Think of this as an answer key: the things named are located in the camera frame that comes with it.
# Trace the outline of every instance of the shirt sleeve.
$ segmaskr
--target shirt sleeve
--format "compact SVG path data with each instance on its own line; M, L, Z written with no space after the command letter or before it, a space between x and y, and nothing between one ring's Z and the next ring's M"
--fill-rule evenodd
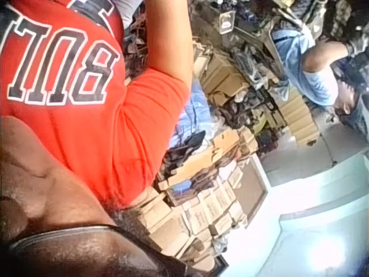
M151 184L189 96L187 85L154 69L127 86L116 115L113 175L130 189L119 198L132 201Z
M322 106L332 106L338 97L337 80L328 66L319 72L304 72L313 94L311 99Z

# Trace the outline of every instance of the black glove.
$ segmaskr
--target black glove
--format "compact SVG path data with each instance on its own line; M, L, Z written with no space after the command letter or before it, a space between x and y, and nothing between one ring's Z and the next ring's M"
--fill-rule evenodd
M369 35L367 33L357 35L353 39L349 40L346 44L348 55L352 57L364 52L368 46Z

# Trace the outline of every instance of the red shirt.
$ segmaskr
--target red shirt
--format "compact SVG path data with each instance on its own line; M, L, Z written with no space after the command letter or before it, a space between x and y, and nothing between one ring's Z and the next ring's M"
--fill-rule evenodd
M1 115L29 125L107 208L124 208L155 178L189 89L153 69L125 87L116 9L80 3L16 0L7 9ZM88 3L100 7L84 14Z

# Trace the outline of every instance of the t-shirt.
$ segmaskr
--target t-shirt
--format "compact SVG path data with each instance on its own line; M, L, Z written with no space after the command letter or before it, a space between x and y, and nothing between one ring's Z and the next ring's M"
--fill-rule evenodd
M110 0L14 0L4 15L1 115L30 126L106 208L129 205L155 178L189 88L150 68L124 85Z
M336 78L328 66L320 72L304 72L301 57L315 41L308 32L279 30L272 33L287 77L307 98L321 106L331 106L338 97Z

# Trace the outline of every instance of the blue shirt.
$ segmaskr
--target blue shirt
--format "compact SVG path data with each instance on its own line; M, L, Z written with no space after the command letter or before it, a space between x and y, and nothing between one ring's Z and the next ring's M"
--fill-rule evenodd
M331 106L338 96L338 85L330 66L320 72L304 72L301 57L315 46L309 32L279 30L272 33L273 40L289 37L276 43L284 69L290 82L306 97L321 106Z

